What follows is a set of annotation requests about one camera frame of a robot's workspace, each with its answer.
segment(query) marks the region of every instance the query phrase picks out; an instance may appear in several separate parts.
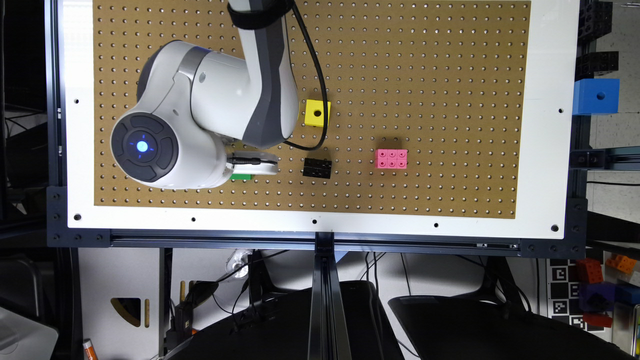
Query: black metal frame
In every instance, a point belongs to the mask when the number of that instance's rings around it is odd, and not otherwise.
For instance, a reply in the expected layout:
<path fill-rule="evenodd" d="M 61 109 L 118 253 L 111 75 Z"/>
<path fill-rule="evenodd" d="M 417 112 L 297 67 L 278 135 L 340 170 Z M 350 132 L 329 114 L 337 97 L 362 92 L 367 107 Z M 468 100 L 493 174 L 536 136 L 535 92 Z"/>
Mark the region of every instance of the black metal frame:
<path fill-rule="evenodd" d="M 48 1 L 47 84 L 49 100 L 50 188 L 48 189 L 47 244 L 54 247 L 202 247 L 314 249 L 312 232 L 157 231 L 69 228 L 66 208 L 66 139 L 64 96 L 60 89 L 57 2 Z M 588 44 L 579 54 L 595 51 Z M 590 117 L 572 119 L 571 150 L 589 149 Z M 336 250 L 394 251 L 433 254 L 582 258 L 587 240 L 586 171 L 568 171 L 567 210 L 562 240 L 455 236 L 403 236 L 336 233 Z"/>

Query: black cable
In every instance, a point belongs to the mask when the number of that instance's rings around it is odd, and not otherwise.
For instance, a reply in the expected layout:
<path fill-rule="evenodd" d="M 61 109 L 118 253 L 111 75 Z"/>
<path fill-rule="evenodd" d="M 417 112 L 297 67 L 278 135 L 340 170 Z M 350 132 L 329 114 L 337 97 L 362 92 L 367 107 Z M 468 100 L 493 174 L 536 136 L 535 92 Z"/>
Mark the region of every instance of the black cable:
<path fill-rule="evenodd" d="M 409 284 L 409 274 L 407 273 L 407 264 L 404 262 L 404 254 L 400 253 L 400 259 L 402 259 L 402 268 L 404 269 L 404 279 L 407 281 L 407 290 L 409 290 L 409 296 L 411 296 L 411 285 Z"/>
<path fill-rule="evenodd" d="M 242 157 L 231 157 L 229 158 L 229 163 L 232 165 L 260 165 L 260 164 L 278 165 L 277 161 L 262 160 L 260 158 L 242 158 Z"/>
<path fill-rule="evenodd" d="M 501 281 L 504 281 L 505 283 L 513 286 L 520 293 L 520 295 L 522 295 L 522 297 L 524 298 L 524 301 L 527 303 L 527 308 L 529 309 L 529 312 L 531 312 L 531 303 L 529 302 L 529 298 L 527 297 L 527 294 L 525 294 L 524 291 L 522 291 L 522 289 L 520 289 L 520 287 L 518 285 L 516 285 L 513 282 L 505 279 L 504 276 L 502 276 L 502 275 L 490 270 L 489 268 L 487 268 L 486 266 L 483 266 L 482 264 L 480 264 L 479 262 L 476 262 L 475 260 L 467 259 L 466 257 L 460 256 L 460 255 L 456 255 L 456 256 L 459 257 L 460 259 L 466 260 L 466 261 L 468 261 L 468 262 L 470 262 L 472 264 L 475 264 L 475 265 L 478 265 L 478 266 L 484 268 L 485 271 L 491 272 L 494 276 L 500 278 Z"/>
<path fill-rule="evenodd" d="M 378 351 L 380 351 L 380 359 L 384 359 L 384 352 L 382 351 L 382 341 L 380 340 L 380 331 L 378 330 L 378 321 L 376 320 L 376 316 L 373 312 L 373 291 L 371 291 L 371 284 L 369 283 L 369 252 L 364 255 L 364 263 L 367 267 L 364 275 L 367 275 L 367 288 L 369 289 L 369 314 L 371 315 L 371 321 L 373 322 L 373 330 L 376 334 L 376 340 L 378 344 Z"/>
<path fill-rule="evenodd" d="M 233 313 L 229 310 L 224 309 L 222 306 L 220 306 L 220 303 L 218 303 L 218 299 L 216 299 L 216 294 L 211 294 L 211 297 L 213 298 L 213 301 L 215 301 L 216 305 L 218 305 L 218 308 L 224 312 L 226 312 L 229 315 L 233 315 Z"/>
<path fill-rule="evenodd" d="M 240 297 L 242 296 L 242 294 L 244 294 L 244 291 L 247 290 L 247 287 L 245 287 L 245 285 L 242 286 L 242 289 L 240 290 L 240 294 L 238 294 L 238 297 L 236 298 L 236 301 L 233 302 L 233 307 L 231 308 L 231 317 L 233 318 L 233 322 L 236 325 L 236 328 L 238 328 L 238 320 L 236 319 L 236 305 L 238 305 L 238 300 L 240 300 Z"/>
<path fill-rule="evenodd" d="M 386 252 L 384 252 L 384 253 L 382 253 L 382 255 L 378 256 L 378 261 L 380 261 L 380 259 L 382 259 L 382 257 L 383 257 L 383 256 L 385 256 L 385 255 L 387 255 L 387 253 L 386 253 Z M 367 272 L 366 272 L 366 271 L 368 271 L 369 269 L 371 269 L 371 268 L 373 267 L 373 261 L 371 262 L 371 264 L 367 263 L 367 265 L 368 265 L 368 266 L 367 266 L 367 269 L 366 269 L 366 270 L 365 270 L 365 272 L 362 274 L 362 276 L 360 276 L 360 280 L 364 279 L 364 276 L 367 274 Z"/>
<path fill-rule="evenodd" d="M 540 315 L 540 259 L 536 258 L 536 306 Z"/>
<path fill-rule="evenodd" d="M 640 184 L 612 183 L 612 182 L 606 182 L 606 181 L 587 181 L 587 184 L 611 185 L 611 186 L 640 186 Z"/>
<path fill-rule="evenodd" d="M 418 356 L 418 354 L 416 354 L 413 351 L 411 351 L 411 349 L 409 349 L 409 347 L 407 345 L 403 344 L 402 341 L 398 340 L 398 344 L 400 344 L 400 346 L 405 348 L 409 352 L 409 354 L 411 354 L 411 355 L 417 357 L 418 359 L 420 359 L 420 356 Z"/>
<path fill-rule="evenodd" d="M 304 41 L 307 43 L 307 48 L 309 49 L 309 54 L 311 55 L 311 59 L 313 60 L 313 65 L 316 68 L 316 73 L 318 73 L 318 80 L 320 81 L 320 91 L 322 92 L 322 108 L 324 110 L 324 126 L 322 127 L 322 136 L 318 141 L 316 146 L 307 147 L 292 143 L 286 140 L 284 143 L 292 146 L 296 149 L 304 150 L 304 151 L 314 151 L 318 150 L 324 144 L 324 138 L 327 137 L 327 128 L 329 127 L 329 100 L 327 99 L 327 85 L 324 83 L 324 75 L 322 74 L 322 67 L 320 66 L 320 60 L 318 60 L 318 55 L 316 54 L 316 50 L 313 48 L 313 43 L 311 42 L 311 37 L 309 36 L 309 32 L 307 31 L 307 27 L 304 24 L 304 20 L 302 19 L 302 15 L 300 14 L 300 10 L 298 10 L 298 6 L 296 3 L 293 3 L 293 14 L 298 21 L 298 26 L 300 26 L 300 31 L 302 32 L 302 36 L 304 37 Z"/>

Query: pegboard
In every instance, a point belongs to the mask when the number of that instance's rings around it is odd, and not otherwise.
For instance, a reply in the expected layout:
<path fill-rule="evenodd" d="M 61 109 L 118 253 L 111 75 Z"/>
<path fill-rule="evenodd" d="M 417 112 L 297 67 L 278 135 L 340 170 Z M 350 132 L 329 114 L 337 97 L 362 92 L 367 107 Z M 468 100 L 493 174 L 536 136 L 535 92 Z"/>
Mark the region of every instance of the pegboard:
<path fill-rule="evenodd" d="M 109 137 L 160 46 L 243 56 L 227 4 L 94 1 L 94 203 L 515 218 L 530 5 L 299 1 L 332 102 L 324 149 L 276 146 L 278 175 L 174 191 L 127 179 Z M 303 110 L 321 99 L 318 80 L 295 18 L 286 21 L 301 99 L 290 140 L 314 144 L 321 129 L 304 126 Z M 378 148 L 408 149 L 407 170 L 375 169 Z M 303 177 L 305 156 L 331 160 L 331 179 Z"/>

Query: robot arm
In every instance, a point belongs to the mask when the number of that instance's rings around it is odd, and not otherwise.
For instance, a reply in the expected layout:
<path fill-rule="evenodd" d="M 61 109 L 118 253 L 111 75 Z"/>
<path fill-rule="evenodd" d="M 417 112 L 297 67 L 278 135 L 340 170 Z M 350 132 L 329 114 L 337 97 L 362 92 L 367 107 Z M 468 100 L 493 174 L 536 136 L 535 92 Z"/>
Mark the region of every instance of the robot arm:
<path fill-rule="evenodd" d="M 230 6 L 255 11 L 268 2 L 235 0 Z M 225 145 L 238 139 L 268 148 L 293 132 L 298 99 L 284 26 L 279 18 L 265 28 L 240 30 L 246 60 L 181 41 L 154 54 L 142 71 L 138 104 L 111 136 L 127 175 L 149 186 L 197 189 L 219 186 L 234 171 L 276 173 L 274 155 L 227 155 Z"/>

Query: bracket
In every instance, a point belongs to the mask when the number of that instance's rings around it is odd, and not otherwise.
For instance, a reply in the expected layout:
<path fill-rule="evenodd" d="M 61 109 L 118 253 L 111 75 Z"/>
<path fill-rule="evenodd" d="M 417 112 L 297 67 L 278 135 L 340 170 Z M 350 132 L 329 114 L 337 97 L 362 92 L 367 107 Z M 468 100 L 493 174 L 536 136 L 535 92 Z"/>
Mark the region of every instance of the bracket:
<path fill-rule="evenodd" d="M 583 259 L 586 256 L 587 199 L 567 199 L 564 239 L 522 239 L 522 257 Z"/>
<path fill-rule="evenodd" d="M 49 247 L 109 247 L 111 245 L 110 230 L 70 229 L 67 223 L 67 187 L 50 186 L 47 188 L 47 245 Z"/>

